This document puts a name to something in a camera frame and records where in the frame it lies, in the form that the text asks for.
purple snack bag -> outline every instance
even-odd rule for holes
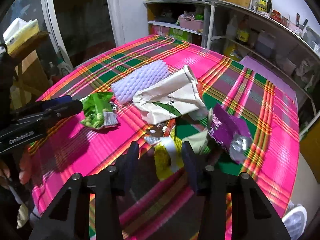
[[[213,109],[209,135],[236,163],[243,163],[246,159],[244,152],[252,143],[248,126],[244,120],[229,115],[219,104]]]

yellow snack wrapper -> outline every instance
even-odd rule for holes
[[[182,140],[175,136],[175,120],[169,136],[161,137],[160,142],[154,148],[156,174],[158,179],[164,180],[181,169],[183,161],[181,158]]]

glass bottle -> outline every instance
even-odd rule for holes
[[[260,0],[258,12],[265,12],[265,11],[267,11],[266,0]]]
[[[267,2],[267,13],[271,14],[271,12],[272,12],[272,2],[271,2],[271,0],[268,0],[268,2]]]

door frame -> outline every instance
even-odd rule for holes
[[[108,10],[111,20],[112,32],[115,38],[116,46],[125,44],[124,41],[124,31],[122,26],[121,14],[120,14],[120,5],[119,0],[107,0]],[[44,15],[45,24],[47,26],[48,32],[50,32],[50,40],[54,47],[55,52],[59,58],[73,67],[69,55],[67,53],[66,47],[62,40],[61,32],[59,29],[53,0],[41,0],[42,11]]]
[[[49,37],[57,56],[63,58],[65,63],[73,67],[62,40],[53,0],[41,0],[41,6],[47,30],[50,32]]]
[[[122,18],[120,13],[120,2],[119,0],[107,0],[110,21],[115,38],[116,46],[125,44],[124,30],[122,25]]]

black metal bracket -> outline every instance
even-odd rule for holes
[[[290,235],[272,204],[252,177],[215,171],[203,155],[196,155],[189,142],[181,155],[194,192],[206,200],[198,240],[225,239],[227,193],[232,200],[232,240],[290,240]]]
[[[10,113],[10,125],[0,131],[0,155],[11,153],[47,135],[59,120],[79,114],[82,103],[64,96],[26,105]]]
[[[116,196],[130,188],[139,158],[139,145],[132,142],[115,165],[95,175],[73,174],[45,210],[29,240],[89,240],[89,201],[95,194],[97,239],[122,240]]]

